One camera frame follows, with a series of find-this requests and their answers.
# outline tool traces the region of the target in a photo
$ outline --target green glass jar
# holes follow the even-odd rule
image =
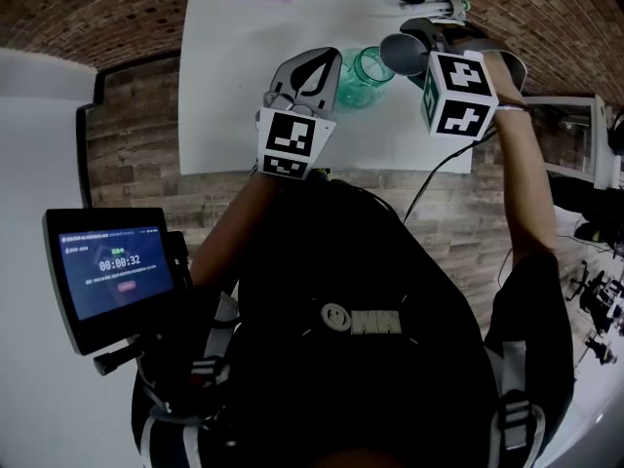
[[[336,110],[348,112],[375,104],[392,78],[394,72],[381,60],[379,47],[343,51]]]

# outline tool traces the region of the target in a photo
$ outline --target black and white marker cube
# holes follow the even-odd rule
[[[422,115],[432,136],[479,140],[497,105],[483,54],[431,53]]]
[[[257,123],[258,171],[306,178],[335,126],[333,121],[263,107]]]

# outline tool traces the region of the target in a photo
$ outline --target touchscreen display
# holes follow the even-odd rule
[[[174,288],[158,227],[59,234],[78,319]]]

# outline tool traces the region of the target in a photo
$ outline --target brick ceiling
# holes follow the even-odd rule
[[[624,14],[615,0],[469,0],[517,50],[534,94],[624,105]],[[105,68],[179,48],[187,0],[0,0],[0,46]]]

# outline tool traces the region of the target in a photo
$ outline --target wristband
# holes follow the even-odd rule
[[[496,107],[497,111],[524,111],[530,112],[530,109],[525,104],[519,104],[514,102],[500,102]]]

